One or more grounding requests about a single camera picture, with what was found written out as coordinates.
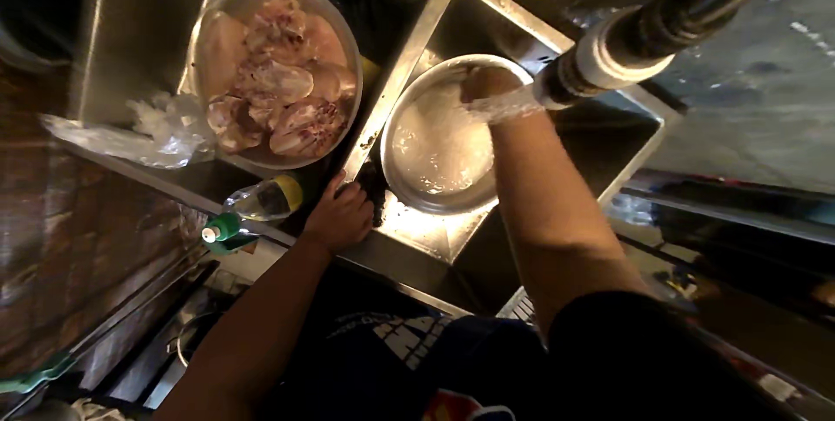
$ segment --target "sink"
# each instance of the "sink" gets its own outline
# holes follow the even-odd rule
[[[206,1],[88,0],[89,44],[74,74],[68,115],[124,126],[132,118],[125,100],[147,99],[160,90],[189,91],[186,49]],[[495,54],[534,75],[574,42],[511,0],[417,0],[414,5],[414,25],[376,86],[363,90],[348,137],[310,168],[327,176],[343,167],[347,180],[361,181],[379,206],[379,226],[341,255],[346,266],[370,271],[370,276],[449,314],[508,316],[525,295],[494,204],[444,217],[409,209],[382,177],[377,138],[403,90],[444,60]],[[565,148],[601,203],[621,188],[679,119],[641,87],[608,93],[553,116]],[[235,190],[274,174],[223,155],[178,170],[157,170],[65,145],[211,214],[220,213],[224,199]],[[289,246],[303,222],[303,215],[294,214],[284,224],[250,228]]]
[[[447,311],[507,316],[524,290],[495,204],[434,215],[399,202],[382,177],[379,133],[403,90],[438,63],[495,54],[535,75],[573,44],[511,0],[425,0],[343,164],[347,181],[361,182],[378,208],[378,226],[344,257],[411,287],[424,301],[447,305]],[[611,199],[679,118],[641,87],[551,115],[600,203]]]

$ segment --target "black sleeve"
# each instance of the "black sleeve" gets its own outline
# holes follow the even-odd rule
[[[581,418],[794,418],[645,296],[580,297],[554,318],[548,340],[560,395]]]

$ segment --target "raw chicken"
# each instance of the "raw chicken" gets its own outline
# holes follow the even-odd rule
[[[248,52],[244,40],[246,25],[218,11],[206,27],[200,57],[204,62],[200,84],[206,99],[225,94],[232,87],[238,65]]]
[[[267,135],[275,154],[323,155],[347,126],[343,108],[357,94],[333,27],[296,0],[267,1],[242,30],[226,14],[215,21],[218,49],[206,60],[223,56],[224,64],[211,65],[217,88],[208,118],[220,148],[238,153]]]
[[[357,93],[357,76],[348,67],[312,62],[305,68],[313,76],[312,97],[325,98],[333,103],[341,97],[352,97]]]
[[[339,42],[337,32],[324,18],[319,15],[308,16],[304,37],[311,59],[343,67],[348,65],[348,59],[345,57],[345,50]]]
[[[324,154],[336,142],[345,121],[345,114],[335,104],[307,97],[282,112],[273,112],[270,149],[283,155]]]
[[[304,38],[307,14],[296,0],[270,0],[256,11],[250,22],[246,47],[253,56],[288,66],[299,66],[311,59]]]
[[[263,137],[263,132],[247,131],[240,124],[233,123],[218,137],[217,141],[220,149],[227,154],[237,154],[241,150],[256,147]]]
[[[227,154],[255,147],[263,138],[263,132],[244,109],[245,106],[245,100],[228,95],[216,98],[209,105],[209,126],[217,134],[220,148]]]
[[[267,98],[291,104],[313,90],[313,76],[303,68],[285,66],[276,61],[241,65],[235,80],[235,93],[243,97]]]
[[[209,112],[206,115],[211,130],[218,135],[226,132],[226,128],[235,122],[238,110],[244,105],[246,105],[245,100],[229,95],[223,95],[212,100],[209,104]]]

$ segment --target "person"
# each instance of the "person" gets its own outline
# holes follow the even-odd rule
[[[470,97],[507,91],[500,74],[479,77]],[[346,298],[297,347],[331,259],[371,230],[359,184],[338,190],[343,172],[296,244],[209,332],[154,418],[788,418],[649,295],[546,113],[490,131],[498,208],[538,332]]]

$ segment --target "bowl rim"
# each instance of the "bowl rim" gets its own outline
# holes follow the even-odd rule
[[[203,8],[200,10],[200,14],[197,16],[197,21],[194,23],[194,27],[191,31],[191,36],[189,39],[189,47],[186,53],[186,67],[188,70],[187,73],[187,80],[188,86],[190,88],[190,92],[197,96],[200,99],[200,105],[204,107],[204,109],[208,109],[209,104],[208,100],[204,100],[203,94],[200,92],[200,80],[197,76],[198,70],[194,64],[196,64],[196,55],[197,55],[197,46],[200,43],[200,31],[203,27],[203,23],[205,18],[212,12],[220,10],[221,4],[225,0],[207,0],[203,5]],[[362,99],[362,61],[361,55],[359,52],[359,47],[357,46],[357,39],[354,37],[353,31],[349,27],[345,17],[342,16],[339,9],[337,9],[329,0],[313,0],[316,2],[318,6],[322,8],[326,8],[327,11],[330,13],[329,16],[322,15],[317,13],[320,17],[325,18],[325,20],[330,23],[334,27],[334,31],[337,32],[337,36],[345,35],[348,40],[343,39],[342,37],[339,38],[339,42],[342,44],[342,49],[345,51],[346,59],[349,62],[354,63],[354,75],[357,76],[357,93],[354,95],[353,104],[351,106],[351,112],[348,116],[347,124],[345,128],[342,129],[342,132],[339,134],[339,138],[336,142],[331,145],[331,147],[322,155],[317,157],[304,157],[304,158],[292,158],[295,161],[293,162],[286,162],[285,164],[266,164],[263,162],[259,162],[257,160],[247,159],[245,156],[240,155],[240,152],[237,154],[226,154],[230,157],[234,157],[236,160],[240,160],[246,162],[248,164],[253,164],[261,168],[266,168],[269,170],[295,170],[304,166],[308,166],[309,164],[313,164],[325,157],[327,157],[333,149],[336,149],[340,142],[347,136],[348,131],[351,130],[351,126],[354,123],[354,120],[357,118],[357,113],[360,108],[360,102]],[[279,159],[282,156],[275,154],[276,158]]]
[[[414,100],[417,96],[425,92],[425,90],[432,85],[435,84],[434,78],[438,76],[439,73],[453,71],[459,67],[502,67],[510,71],[512,74],[516,75],[519,81],[523,85],[532,84],[534,78],[525,71],[519,64],[516,64],[514,61],[507,59],[506,57],[496,56],[494,54],[465,54],[462,56],[452,57],[439,63],[435,66],[430,67],[426,72],[417,76],[414,81],[406,87],[405,90],[400,94],[397,98],[397,101],[394,103],[394,107],[391,109],[389,113],[388,119],[386,119],[386,124],[382,128],[382,133],[380,135],[380,161],[382,166],[382,174],[386,179],[386,183],[388,184],[388,188],[397,196],[397,200],[404,203],[405,205],[411,207],[412,209],[416,209],[421,212],[426,212],[430,214],[439,214],[439,215],[451,215],[451,214],[463,214],[471,211],[475,211],[480,209],[487,204],[493,204],[498,202],[498,197],[496,196],[495,191],[495,184],[490,189],[490,194],[485,194],[484,197],[479,197],[477,200],[472,200],[470,202],[464,203],[460,206],[449,205],[449,204],[438,204],[433,203],[430,201],[421,200],[416,194],[410,194],[407,189],[402,189],[399,185],[399,182],[392,182],[391,180],[394,178],[398,178],[402,176],[397,170],[397,167],[394,165],[393,159],[391,159],[391,136],[395,130],[395,121],[399,120],[400,112],[402,112],[403,108],[408,105],[409,102]],[[460,194],[468,190],[469,188],[446,195],[447,197],[453,196],[454,194]]]

